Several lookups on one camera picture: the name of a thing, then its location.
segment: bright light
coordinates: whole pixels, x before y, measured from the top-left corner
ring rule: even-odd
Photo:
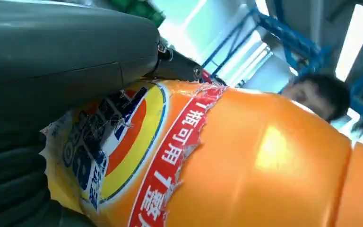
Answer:
[[[190,37],[179,26],[165,20],[159,27],[159,33],[169,44],[174,45],[175,49],[186,57],[201,62],[201,56]]]
[[[205,5],[206,2],[207,0],[199,0],[198,4],[194,7],[194,9],[190,12],[190,14],[186,17],[183,24],[181,25],[182,26],[181,28],[183,30],[187,28],[191,20],[193,20],[195,15],[201,10],[201,8]]]
[[[293,67],[289,66],[290,71],[292,72],[292,74],[294,74],[295,76],[298,76],[298,72],[297,70],[295,70]]]
[[[258,49],[256,49],[254,51],[254,53],[252,53],[247,60],[240,66],[240,68],[230,77],[230,79],[228,79],[228,81],[233,82],[234,80],[236,80],[236,78],[238,78],[243,72],[244,70],[246,70],[246,68],[248,66],[250,66],[252,64],[252,62],[258,57],[259,54],[261,54],[261,52],[267,47],[268,45],[266,43],[261,44],[261,46],[259,46]]]
[[[269,11],[268,11],[266,0],[255,0],[255,3],[257,4],[258,10],[262,14],[269,16]]]
[[[258,57],[255,58],[255,60],[246,68],[244,73],[240,78],[247,78],[247,80],[251,79],[252,76],[254,76],[254,73],[252,72],[254,68],[259,64],[259,62],[268,54],[267,50],[262,50],[262,52],[259,54]],[[240,81],[235,80],[230,83],[231,87],[235,87]]]
[[[345,81],[363,46],[363,6],[356,4],[336,67],[336,76]]]
[[[357,113],[355,110],[353,110],[352,108],[348,108],[347,110],[347,115],[349,117],[351,117],[351,119],[355,120],[355,122],[360,120],[360,114]]]
[[[259,147],[255,166],[265,171],[282,171],[293,159],[284,135],[277,128],[269,126]]]
[[[236,64],[242,59],[242,57],[247,53],[247,51],[252,48],[252,46],[261,40],[261,35],[258,31],[252,33],[251,38],[245,43],[245,45],[237,51],[237,53],[229,60],[229,62],[223,67],[219,72],[221,78],[224,77],[231,69],[233,69]]]

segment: green object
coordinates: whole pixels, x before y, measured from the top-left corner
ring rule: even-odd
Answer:
[[[165,20],[165,16],[147,0],[111,0],[111,2],[118,11],[148,18],[156,27]]]

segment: black hair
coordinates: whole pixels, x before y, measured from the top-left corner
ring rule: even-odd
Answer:
[[[328,122],[346,115],[350,107],[350,90],[343,81],[334,75],[306,74],[298,77],[294,83],[298,84],[305,81],[316,84],[319,95],[334,106],[335,110],[327,119]]]

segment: torn label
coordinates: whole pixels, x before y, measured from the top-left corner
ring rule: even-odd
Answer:
[[[165,206],[179,184],[181,166],[199,144],[206,114],[225,87],[205,87],[187,103],[167,132],[147,170],[134,201],[129,227],[163,227]]]

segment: white wall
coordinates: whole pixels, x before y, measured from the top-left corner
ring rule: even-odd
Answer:
[[[278,93],[294,76],[287,62],[272,55],[243,88]]]

